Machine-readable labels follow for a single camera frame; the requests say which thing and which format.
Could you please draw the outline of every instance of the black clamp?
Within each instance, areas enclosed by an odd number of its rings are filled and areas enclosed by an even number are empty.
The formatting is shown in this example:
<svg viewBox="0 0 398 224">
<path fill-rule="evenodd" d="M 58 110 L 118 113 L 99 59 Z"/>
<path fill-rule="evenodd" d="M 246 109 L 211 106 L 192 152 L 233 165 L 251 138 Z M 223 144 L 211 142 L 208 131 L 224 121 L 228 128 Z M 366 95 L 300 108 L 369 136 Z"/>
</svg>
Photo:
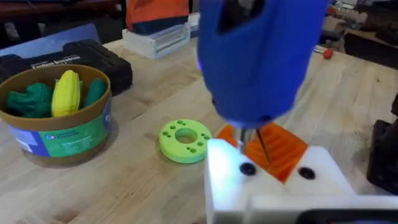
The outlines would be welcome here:
<svg viewBox="0 0 398 224">
<path fill-rule="evenodd" d="M 398 94 L 391 113 L 398 116 Z M 370 183 L 398 194 L 398 119 L 392 124 L 382 120 L 374 123 L 367 178 Z"/>
</svg>

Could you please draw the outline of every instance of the yellow corn model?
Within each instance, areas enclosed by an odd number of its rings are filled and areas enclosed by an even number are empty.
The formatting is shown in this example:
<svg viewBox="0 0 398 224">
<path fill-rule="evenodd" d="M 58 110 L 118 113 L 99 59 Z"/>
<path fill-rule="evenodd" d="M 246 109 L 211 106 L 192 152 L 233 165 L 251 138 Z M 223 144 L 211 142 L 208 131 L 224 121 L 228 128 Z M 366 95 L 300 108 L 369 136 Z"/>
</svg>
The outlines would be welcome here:
<svg viewBox="0 0 398 224">
<path fill-rule="evenodd" d="M 52 95 L 52 116 L 66 116 L 79 110 L 80 81 L 79 75 L 67 70 L 55 84 Z"/>
</svg>

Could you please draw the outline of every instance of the wooden workbench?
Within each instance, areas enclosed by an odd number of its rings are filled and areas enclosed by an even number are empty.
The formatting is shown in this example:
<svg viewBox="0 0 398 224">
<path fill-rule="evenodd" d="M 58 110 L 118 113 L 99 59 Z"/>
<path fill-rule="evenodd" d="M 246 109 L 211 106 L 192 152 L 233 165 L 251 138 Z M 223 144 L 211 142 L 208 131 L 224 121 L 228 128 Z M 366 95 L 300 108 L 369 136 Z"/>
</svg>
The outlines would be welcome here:
<svg viewBox="0 0 398 224">
<path fill-rule="evenodd" d="M 69 169 L 29 162 L 0 123 L 1 223 L 205 223 L 203 162 L 181 165 L 157 150 L 159 129 L 195 119 L 215 134 L 223 125 L 196 68 L 195 40 L 160 60 L 106 45 L 131 62 L 134 86 L 113 98 L 108 149 Z M 336 53 L 313 54 L 294 109 L 277 123 L 331 155 L 358 193 L 373 194 L 365 173 L 372 126 L 392 121 L 395 70 Z"/>
</svg>

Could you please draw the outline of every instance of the drill bit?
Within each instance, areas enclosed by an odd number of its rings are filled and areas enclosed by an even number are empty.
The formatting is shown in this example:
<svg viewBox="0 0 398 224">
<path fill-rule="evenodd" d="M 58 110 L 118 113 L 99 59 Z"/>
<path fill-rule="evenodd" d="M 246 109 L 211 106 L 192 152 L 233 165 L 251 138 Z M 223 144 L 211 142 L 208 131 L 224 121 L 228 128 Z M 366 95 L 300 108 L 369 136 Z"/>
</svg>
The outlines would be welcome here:
<svg viewBox="0 0 398 224">
<path fill-rule="evenodd" d="M 251 140 L 253 129 L 234 128 L 234 138 L 237 142 L 237 149 L 244 154 L 246 143 Z"/>
<path fill-rule="evenodd" d="M 257 133 L 257 136 L 258 136 L 258 138 L 260 140 L 262 150 L 264 150 L 264 154 L 267 157 L 267 162 L 271 166 L 271 160 L 269 159 L 269 156 L 268 156 L 268 153 L 267 153 L 266 144 L 264 143 L 264 140 L 262 139 L 262 135 L 261 135 L 260 130 L 258 128 L 256 129 L 256 133 Z"/>
</svg>

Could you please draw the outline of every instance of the green 3d printed object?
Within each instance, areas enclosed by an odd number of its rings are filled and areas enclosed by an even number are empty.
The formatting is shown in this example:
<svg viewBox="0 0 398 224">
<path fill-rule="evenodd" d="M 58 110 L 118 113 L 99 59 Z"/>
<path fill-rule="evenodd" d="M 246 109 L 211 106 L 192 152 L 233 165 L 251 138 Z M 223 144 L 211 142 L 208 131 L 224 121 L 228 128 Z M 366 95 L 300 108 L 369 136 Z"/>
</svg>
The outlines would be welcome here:
<svg viewBox="0 0 398 224">
<path fill-rule="evenodd" d="M 210 131 L 198 121 L 178 119 L 160 130 L 160 150 L 175 162 L 190 164 L 205 158 L 210 138 Z"/>
<path fill-rule="evenodd" d="M 33 83 L 26 88 L 26 93 L 10 91 L 5 107 L 9 114 L 25 118 L 51 117 L 52 90 L 44 83 Z"/>
</svg>

